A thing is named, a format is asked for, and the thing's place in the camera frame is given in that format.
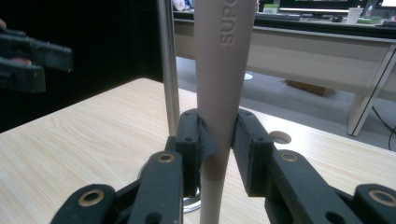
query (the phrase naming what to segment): white desk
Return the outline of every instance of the white desk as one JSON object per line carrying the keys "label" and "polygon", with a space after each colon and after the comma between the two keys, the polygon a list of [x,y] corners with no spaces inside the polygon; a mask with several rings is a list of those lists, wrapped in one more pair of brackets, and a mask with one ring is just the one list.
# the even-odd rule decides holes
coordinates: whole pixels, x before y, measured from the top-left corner
{"label": "white desk", "polygon": [[[328,26],[334,29],[337,24]],[[347,132],[357,136],[377,97],[396,101],[396,36],[329,34],[308,28],[255,26],[247,69],[354,93]],[[175,19],[177,56],[195,58],[193,29],[192,20]]]}
{"label": "white desk", "polygon": [[[0,134],[0,223],[49,223],[77,189],[121,189],[136,180],[168,136],[163,85],[138,79]],[[196,95],[179,91],[180,111]],[[396,188],[396,153],[255,112],[265,129],[288,133],[276,144],[303,154],[325,180],[349,194],[362,183]],[[230,157],[220,223],[269,223],[261,198],[248,198]],[[199,223],[199,212],[184,223]]]}

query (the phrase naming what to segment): black clamp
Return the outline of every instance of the black clamp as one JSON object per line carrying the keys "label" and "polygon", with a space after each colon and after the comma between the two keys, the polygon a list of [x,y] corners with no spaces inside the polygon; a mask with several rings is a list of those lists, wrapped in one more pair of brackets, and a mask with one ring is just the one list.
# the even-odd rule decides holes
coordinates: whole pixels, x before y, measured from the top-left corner
{"label": "black clamp", "polygon": [[[196,110],[189,110],[177,137],[150,157],[140,179],[117,192],[106,185],[80,189],[51,223],[182,223],[182,197],[194,197],[212,144]],[[394,189],[360,185],[351,196],[332,188],[302,155],[277,150],[246,110],[238,112],[233,154],[247,195],[265,197],[271,223],[396,223]]]}
{"label": "black clamp", "polygon": [[[18,63],[11,58],[28,59],[32,64]],[[34,40],[22,31],[0,27],[0,88],[44,92],[46,81],[41,65],[70,72],[73,70],[72,50]]]}

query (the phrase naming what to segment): monitor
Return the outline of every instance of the monitor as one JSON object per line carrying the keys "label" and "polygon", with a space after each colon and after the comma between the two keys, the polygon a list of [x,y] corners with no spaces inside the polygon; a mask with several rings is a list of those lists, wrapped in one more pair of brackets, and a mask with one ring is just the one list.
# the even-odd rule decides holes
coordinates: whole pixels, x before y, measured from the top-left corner
{"label": "monitor", "polygon": [[378,0],[375,8],[396,9],[396,0]]}
{"label": "monitor", "polygon": [[280,0],[279,10],[314,15],[340,15],[347,14],[350,7],[365,8],[366,4],[367,0]]}

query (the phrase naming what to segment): metal rod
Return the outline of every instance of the metal rod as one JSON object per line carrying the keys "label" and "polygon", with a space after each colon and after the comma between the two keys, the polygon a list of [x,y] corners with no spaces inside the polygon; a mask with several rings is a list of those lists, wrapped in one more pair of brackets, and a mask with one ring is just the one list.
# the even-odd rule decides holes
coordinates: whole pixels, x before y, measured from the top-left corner
{"label": "metal rod", "polygon": [[169,135],[177,135],[180,117],[177,85],[177,64],[174,39],[173,8],[170,0],[157,0],[163,60],[163,86]]}

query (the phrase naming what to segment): gray floor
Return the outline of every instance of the gray floor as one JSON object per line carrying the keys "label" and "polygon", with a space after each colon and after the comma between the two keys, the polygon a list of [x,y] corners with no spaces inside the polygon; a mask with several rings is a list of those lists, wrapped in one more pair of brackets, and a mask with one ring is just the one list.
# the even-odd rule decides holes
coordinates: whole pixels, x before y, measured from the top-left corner
{"label": "gray floor", "polygon": [[[318,96],[290,87],[279,77],[250,74],[253,79],[244,83],[241,106],[389,150],[390,130],[373,111],[359,136],[347,134],[351,93],[329,90],[324,96]],[[177,58],[177,76],[181,89],[196,91],[195,61]],[[375,109],[389,126],[396,125],[395,102],[377,99]],[[390,140],[390,148],[396,151],[396,135]]]}

